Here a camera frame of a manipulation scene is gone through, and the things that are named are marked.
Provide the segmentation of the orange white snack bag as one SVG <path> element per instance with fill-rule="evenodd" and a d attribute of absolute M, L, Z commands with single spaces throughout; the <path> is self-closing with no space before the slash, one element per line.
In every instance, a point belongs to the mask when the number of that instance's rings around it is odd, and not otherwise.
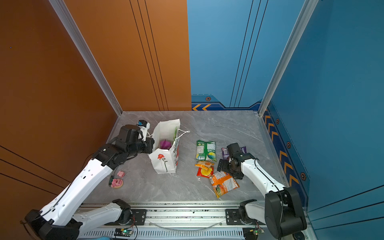
<path fill-rule="evenodd" d="M 231 175 L 225 172 L 214 173 L 210 177 L 210 182 L 217 198 L 220 198 L 229 191 L 235 190 L 240 187 L 236 180 Z"/>

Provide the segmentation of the magenta grape snack bag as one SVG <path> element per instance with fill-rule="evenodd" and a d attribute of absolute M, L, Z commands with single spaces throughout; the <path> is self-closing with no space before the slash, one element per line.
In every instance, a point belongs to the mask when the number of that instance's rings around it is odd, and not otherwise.
<path fill-rule="evenodd" d="M 173 143 L 168 140 L 161 140 L 160 141 L 160 149 L 162 150 L 169 150 L 172 147 Z"/>

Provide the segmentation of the white paper bag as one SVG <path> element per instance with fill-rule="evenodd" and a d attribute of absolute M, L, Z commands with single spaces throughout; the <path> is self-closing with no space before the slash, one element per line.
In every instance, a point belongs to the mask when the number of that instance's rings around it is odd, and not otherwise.
<path fill-rule="evenodd" d="M 174 141 L 175 128 L 179 128 L 178 136 Z M 179 162 L 179 142 L 181 137 L 189 133 L 181 129 L 180 119 L 159 122 L 154 129 L 153 139 L 155 141 L 153 152 L 149 154 L 153 168 L 157 174 L 173 174 L 177 171 Z M 173 143 L 169 150 L 160 149 L 160 141 L 168 140 Z"/>

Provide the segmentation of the green snack bag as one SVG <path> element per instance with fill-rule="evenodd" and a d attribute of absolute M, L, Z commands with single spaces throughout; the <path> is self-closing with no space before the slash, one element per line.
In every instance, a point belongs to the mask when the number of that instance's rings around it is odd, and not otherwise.
<path fill-rule="evenodd" d="M 178 131 L 179 131 L 179 128 L 175 128 L 175 132 L 174 132 L 174 141 L 176 140 L 177 136 L 178 136 Z"/>

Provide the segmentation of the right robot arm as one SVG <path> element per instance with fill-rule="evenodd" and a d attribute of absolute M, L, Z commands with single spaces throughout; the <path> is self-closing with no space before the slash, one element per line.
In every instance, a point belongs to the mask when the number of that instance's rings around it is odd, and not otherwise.
<path fill-rule="evenodd" d="M 238 210 L 228 210 L 227 224 L 254 225 L 256 236 L 261 230 L 259 223 L 265 223 L 277 240 L 287 236 L 305 239 L 307 220 L 299 192 L 275 180 L 260 166 L 258 158 L 244 153 L 237 143 L 228 145 L 227 149 L 230 159 L 220 160 L 218 172 L 228 174 L 233 180 L 249 178 L 265 199 L 263 204 L 251 199 L 241 202 Z"/>

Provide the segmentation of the purple snack packet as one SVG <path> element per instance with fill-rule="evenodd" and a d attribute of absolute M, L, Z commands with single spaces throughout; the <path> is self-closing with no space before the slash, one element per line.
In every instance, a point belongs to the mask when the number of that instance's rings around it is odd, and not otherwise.
<path fill-rule="evenodd" d="M 230 159 L 230 154 L 229 154 L 228 149 L 227 149 L 227 148 L 221 148 L 221 150 L 222 150 L 222 156 L 223 156 L 223 159 L 224 159 L 224 160 L 229 160 L 229 159 Z M 247 148 L 246 148 L 246 146 L 241 147 L 241 151 L 242 151 L 243 153 L 247 153 Z"/>

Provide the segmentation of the red yellow snack packet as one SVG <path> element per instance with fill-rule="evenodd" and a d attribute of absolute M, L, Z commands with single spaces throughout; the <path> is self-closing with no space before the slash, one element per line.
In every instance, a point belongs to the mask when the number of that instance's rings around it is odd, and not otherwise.
<path fill-rule="evenodd" d="M 214 173 L 214 163 L 198 161 L 195 166 L 198 168 L 197 177 L 210 178 Z"/>

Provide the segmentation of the green white snack packet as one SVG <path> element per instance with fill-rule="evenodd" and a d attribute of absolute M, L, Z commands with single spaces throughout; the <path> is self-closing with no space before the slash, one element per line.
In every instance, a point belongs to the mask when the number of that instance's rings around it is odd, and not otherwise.
<path fill-rule="evenodd" d="M 216 142 L 215 141 L 197 141 L 197 150 L 196 150 L 196 160 L 197 161 L 208 161 L 211 163 L 217 162 L 216 157 Z"/>

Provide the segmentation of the small pink block toy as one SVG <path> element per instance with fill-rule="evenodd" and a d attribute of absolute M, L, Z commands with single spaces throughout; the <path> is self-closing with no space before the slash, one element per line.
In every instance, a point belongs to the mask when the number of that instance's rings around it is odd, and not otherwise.
<path fill-rule="evenodd" d="M 117 173 L 117 175 L 118 175 L 119 178 L 123 178 L 123 177 L 125 176 L 125 172 L 123 172 L 123 171 L 119 171 L 119 172 Z"/>

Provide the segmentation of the pink pig toy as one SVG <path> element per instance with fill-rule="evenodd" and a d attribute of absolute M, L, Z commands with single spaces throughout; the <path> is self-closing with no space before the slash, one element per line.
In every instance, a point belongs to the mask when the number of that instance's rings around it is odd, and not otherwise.
<path fill-rule="evenodd" d="M 110 187 L 113 189 L 119 189 L 123 186 L 124 181 L 122 179 L 112 179 L 110 182 Z"/>

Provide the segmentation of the green circuit board right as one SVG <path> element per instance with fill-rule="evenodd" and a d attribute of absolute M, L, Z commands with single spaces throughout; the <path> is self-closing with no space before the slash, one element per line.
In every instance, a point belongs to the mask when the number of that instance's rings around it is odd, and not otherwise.
<path fill-rule="evenodd" d="M 263 229 L 242 228 L 242 230 L 245 240 L 257 240 L 260 235 L 265 233 Z"/>

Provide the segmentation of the green circuit board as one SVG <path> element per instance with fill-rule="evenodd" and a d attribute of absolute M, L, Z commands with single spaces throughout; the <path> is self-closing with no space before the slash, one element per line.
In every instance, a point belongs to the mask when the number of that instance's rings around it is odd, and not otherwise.
<path fill-rule="evenodd" d="M 114 238 L 117 238 L 117 237 L 130 238 L 133 236 L 134 236 L 134 231 L 128 228 L 115 229 L 115 232 L 114 232 Z"/>
<path fill-rule="evenodd" d="M 242 228 L 242 230 L 245 240 L 257 240 L 260 235 L 265 233 L 263 229 Z"/>

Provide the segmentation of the black round knob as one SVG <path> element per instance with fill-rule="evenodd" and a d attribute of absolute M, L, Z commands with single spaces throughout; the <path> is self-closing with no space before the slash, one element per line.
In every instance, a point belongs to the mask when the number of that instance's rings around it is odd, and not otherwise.
<path fill-rule="evenodd" d="M 303 232 L 297 232 L 292 234 L 292 237 L 294 240 L 306 240 L 306 236 L 304 235 Z"/>

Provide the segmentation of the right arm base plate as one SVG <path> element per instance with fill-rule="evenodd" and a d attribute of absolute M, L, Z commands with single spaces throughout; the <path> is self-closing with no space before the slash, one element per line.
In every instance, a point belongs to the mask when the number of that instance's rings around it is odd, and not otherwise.
<path fill-rule="evenodd" d="M 239 209 L 226 209 L 225 210 L 225 219 L 228 226 L 235 225 L 244 225 L 244 226 L 254 226 L 254 225 L 265 225 L 265 223 L 254 220 L 247 219 L 243 217 Z"/>

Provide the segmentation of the aluminium frame rail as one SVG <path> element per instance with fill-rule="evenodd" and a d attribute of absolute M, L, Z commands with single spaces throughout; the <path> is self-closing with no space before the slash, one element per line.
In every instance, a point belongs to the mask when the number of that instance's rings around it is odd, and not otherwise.
<path fill-rule="evenodd" d="M 102 237 L 110 240 L 245 240 L 242 228 L 255 226 L 228 226 L 226 209 L 238 209 L 240 201 L 198 201 L 198 202 L 143 202 L 131 203 L 132 209 L 147 210 L 143 226 L 94 227 L 81 233 L 80 240 Z M 266 224 L 260 225 L 265 231 L 258 240 L 272 240 Z M 114 238 L 115 229 L 132 229 L 130 238 Z"/>

